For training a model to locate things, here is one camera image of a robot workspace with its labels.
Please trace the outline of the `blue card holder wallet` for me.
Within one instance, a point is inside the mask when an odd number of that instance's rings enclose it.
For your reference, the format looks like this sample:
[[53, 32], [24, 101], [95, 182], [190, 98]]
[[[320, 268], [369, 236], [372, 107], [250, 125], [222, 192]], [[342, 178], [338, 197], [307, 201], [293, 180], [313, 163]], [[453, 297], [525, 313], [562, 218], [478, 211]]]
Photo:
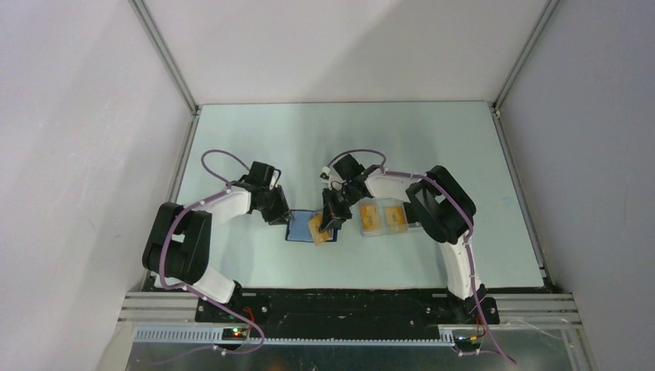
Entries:
[[327, 231], [322, 242], [316, 242], [311, 232], [310, 221], [321, 213], [309, 209], [292, 209], [290, 220], [287, 223], [284, 240], [294, 243], [313, 243], [319, 246], [322, 243], [333, 243], [338, 240], [338, 229]]

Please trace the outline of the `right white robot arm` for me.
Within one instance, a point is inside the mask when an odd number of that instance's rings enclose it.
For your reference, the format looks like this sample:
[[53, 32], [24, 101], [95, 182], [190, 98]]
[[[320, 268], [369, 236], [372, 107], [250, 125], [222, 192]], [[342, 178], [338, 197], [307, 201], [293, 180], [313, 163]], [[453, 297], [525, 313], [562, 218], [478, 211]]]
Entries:
[[481, 279], [470, 245], [477, 208], [460, 184], [441, 165], [425, 173], [392, 171], [383, 163], [364, 167], [346, 151], [321, 170], [324, 232], [352, 218], [351, 208], [363, 199], [395, 199], [408, 203], [425, 233], [439, 243], [446, 263], [447, 288], [455, 297], [449, 311], [460, 323], [480, 313]]

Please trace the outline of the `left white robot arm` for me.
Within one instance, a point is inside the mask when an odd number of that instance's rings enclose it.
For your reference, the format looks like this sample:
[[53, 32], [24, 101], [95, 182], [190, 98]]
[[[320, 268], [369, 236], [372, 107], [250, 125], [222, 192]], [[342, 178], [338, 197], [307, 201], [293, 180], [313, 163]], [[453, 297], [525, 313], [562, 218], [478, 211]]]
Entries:
[[227, 278], [209, 263], [212, 227], [238, 216], [260, 212], [269, 225], [287, 224], [291, 219], [280, 169], [254, 162], [249, 172], [216, 194], [187, 206], [163, 203], [159, 206], [141, 262], [156, 273], [167, 289], [186, 287], [205, 301], [215, 301], [214, 311], [226, 322], [244, 312], [237, 296], [240, 284]]

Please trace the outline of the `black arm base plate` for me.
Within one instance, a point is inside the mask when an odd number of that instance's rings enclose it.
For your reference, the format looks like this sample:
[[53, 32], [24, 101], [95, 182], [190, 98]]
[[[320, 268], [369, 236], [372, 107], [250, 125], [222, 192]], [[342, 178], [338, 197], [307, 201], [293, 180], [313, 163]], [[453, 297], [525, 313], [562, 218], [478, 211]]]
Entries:
[[231, 308], [270, 338], [436, 339], [441, 325], [499, 324], [496, 301], [480, 293], [463, 301], [445, 288], [247, 288]]

